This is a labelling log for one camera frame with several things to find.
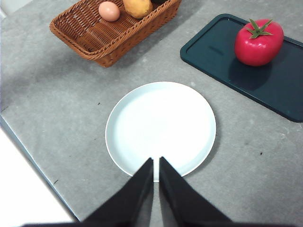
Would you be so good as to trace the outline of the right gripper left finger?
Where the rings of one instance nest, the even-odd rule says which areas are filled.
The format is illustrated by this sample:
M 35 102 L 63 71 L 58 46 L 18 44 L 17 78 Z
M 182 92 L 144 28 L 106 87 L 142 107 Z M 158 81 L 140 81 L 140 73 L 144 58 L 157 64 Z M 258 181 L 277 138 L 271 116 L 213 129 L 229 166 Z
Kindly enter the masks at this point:
M 153 160 L 147 159 L 129 181 L 90 214 L 86 227 L 132 227 L 143 202 L 153 190 Z

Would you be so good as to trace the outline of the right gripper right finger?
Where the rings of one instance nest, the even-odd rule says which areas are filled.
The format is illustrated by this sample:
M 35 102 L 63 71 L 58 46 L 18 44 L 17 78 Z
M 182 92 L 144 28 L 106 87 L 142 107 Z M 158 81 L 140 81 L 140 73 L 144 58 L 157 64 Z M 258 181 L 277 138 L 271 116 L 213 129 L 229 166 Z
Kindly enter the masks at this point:
M 159 162 L 159 183 L 180 227 L 221 227 L 232 220 L 197 193 L 164 158 Z

